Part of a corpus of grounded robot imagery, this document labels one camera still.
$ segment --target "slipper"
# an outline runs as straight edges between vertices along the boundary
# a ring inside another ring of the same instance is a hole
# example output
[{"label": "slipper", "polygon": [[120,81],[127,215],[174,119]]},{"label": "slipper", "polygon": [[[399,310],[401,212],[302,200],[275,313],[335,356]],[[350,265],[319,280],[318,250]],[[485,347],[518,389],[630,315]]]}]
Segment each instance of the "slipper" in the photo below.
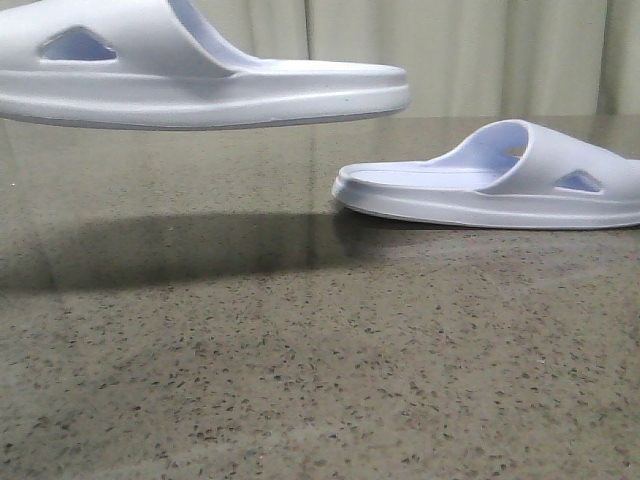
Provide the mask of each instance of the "slipper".
[{"label": "slipper", "polygon": [[[522,156],[515,149],[524,149]],[[416,222],[518,229],[640,224],[640,161],[523,120],[488,125],[431,161],[340,171],[337,200]]]},{"label": "slipper", "polygon": [[43,0],[0,12],[4,118],[208,130],[354,120],[408,103],[401,68],[252,57],[189,0]]}]

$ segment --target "shoe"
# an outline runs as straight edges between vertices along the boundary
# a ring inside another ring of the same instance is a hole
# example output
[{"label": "shoe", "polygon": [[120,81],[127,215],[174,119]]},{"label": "shoe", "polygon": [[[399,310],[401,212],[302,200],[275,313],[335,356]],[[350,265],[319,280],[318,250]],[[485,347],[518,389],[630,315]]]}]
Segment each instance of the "shoe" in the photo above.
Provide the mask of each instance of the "shoe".
[{"label": "shoe", "polygon": [[[524,149],[521,156],[515,149]],[[438,224],[597,229],[640,224],[640,161],[548,128],[488,125],[431,161],[343,168],[335,198],[352,210]]]},{"label": "shoe", "polygon": [[0,117],[208,130],[355,120],[409,103],[406,72],[263,60],[188,0],[42,0],[0,12]]}]

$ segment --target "triangular cutout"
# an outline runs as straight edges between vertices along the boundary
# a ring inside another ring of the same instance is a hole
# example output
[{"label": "triangular cutout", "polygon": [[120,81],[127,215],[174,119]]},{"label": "triangular cutout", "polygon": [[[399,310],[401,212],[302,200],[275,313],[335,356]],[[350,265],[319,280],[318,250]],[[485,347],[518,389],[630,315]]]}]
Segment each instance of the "triangular cutout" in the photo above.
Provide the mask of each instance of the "triangular cutout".
[{"label": "triangular cutout", "polygon": [[49,60],[84,62],[114,60],[117,57],[115,51],[83,27],[67,30],[49,41],[42,47],[42,56]]},{"label": "triangular cutout", "polygon": [[562,177],[556,183],[556,187],[590,193],[598,193],[602,191],[602,185],[600,182],[583,170],[576,170],[575,172]]}]

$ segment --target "curtain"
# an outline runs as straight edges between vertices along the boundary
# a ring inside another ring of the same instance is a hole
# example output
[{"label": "curtain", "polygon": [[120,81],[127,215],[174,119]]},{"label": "curtain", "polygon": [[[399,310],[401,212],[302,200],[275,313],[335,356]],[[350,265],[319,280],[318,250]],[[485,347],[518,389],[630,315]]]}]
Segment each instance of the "curtain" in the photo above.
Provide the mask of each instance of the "curtain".
[{"label": "curtain", "polygon": [[404,116],[640,113],[640,0],[192,1],[248,53],[406,68]]}]

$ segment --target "table surface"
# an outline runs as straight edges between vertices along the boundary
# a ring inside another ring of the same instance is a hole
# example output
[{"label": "table surface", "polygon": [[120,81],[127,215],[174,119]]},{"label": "table surface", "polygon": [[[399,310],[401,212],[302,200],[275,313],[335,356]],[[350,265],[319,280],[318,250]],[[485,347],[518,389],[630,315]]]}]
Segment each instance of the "table surface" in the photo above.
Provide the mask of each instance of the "table surface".
[{"label": "table surface", "polygon": [[[640,158],[640,117],[533,120]],[[638,478],[640,229],[331,199],[489,121],[0,120],[0,478]]]}]

